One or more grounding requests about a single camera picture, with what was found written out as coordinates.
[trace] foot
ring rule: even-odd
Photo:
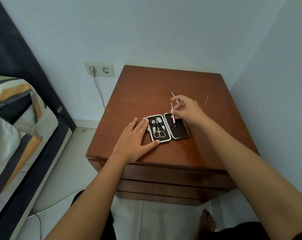
[[[209,211],[207,209],[204,209],[202,211],[202,215],[200,218],[200,224],[199,224],[199,230],[195,236],[196,240],[199,239],[200,231],[203,229],[213,231],[213,232],[215,232],[215,230],[217,229],[217,225],[214,222],[213,217],[211,216],[211,214],[209,213]]]

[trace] floor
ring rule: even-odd
[[[31,214],[41,218],[42,239],[68,210],[75,194],[97,175],[85,157],[94,133],[95,129],[75,130],[32,209]],[[194,207],[114,197],[111,212],[118,240],[185,240],[196,234],[203,208],[212,214],[211,202]],[[27,218],[17,239],[40,239],[37,216]]]

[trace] drawer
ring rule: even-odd
[[[89,161],[97,171],[100,171],[105,164],[105,162]],[[121,179],[218,188],[224,190],[236,188],[235,183],[227,174],[133,164],[128,164],[125,167]]]
[[[194,205],[194,206],[205,203],[205,201],[202,201],[202,200],[177,198],[177,197],[169,197],[169,196],[148,195],[148,194],[123,192],[123,191],[116,191],[115,196],[118,198],[125,198],[125,199],[155,201],[155,202],[163,202],[163,203],[170,203],[170,204],[183,204],[183,205]]]
[[[132,180],[120,180],[117,190],[132,193],[146,193],[179,198],[191,198],[203,201],[209,201],[228,192],[202,187],[150,183]]]

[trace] left hand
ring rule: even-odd
[[[126,163],[137,161],[142,155],[160,144],[160,141],[156,140],[142,146],[142,138],[148,127],[149,120],[143,118],[143,120],[134,128],[136,123],[137,118],[125,127],[113,149],[112,155],[123,158]]]

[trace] bedside table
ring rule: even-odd
[[[258,154],[220,74],[124,66],[86,153],[91,165],[101,170],[135,117],[140,122],[170,112],[170,92],[196,100],[210,118]],[[202,130],[185,124],[190,137],[163,142],[125,167],[117,197],[199,205],[236,188]],[[150,142],[146,131],[142,144]]]

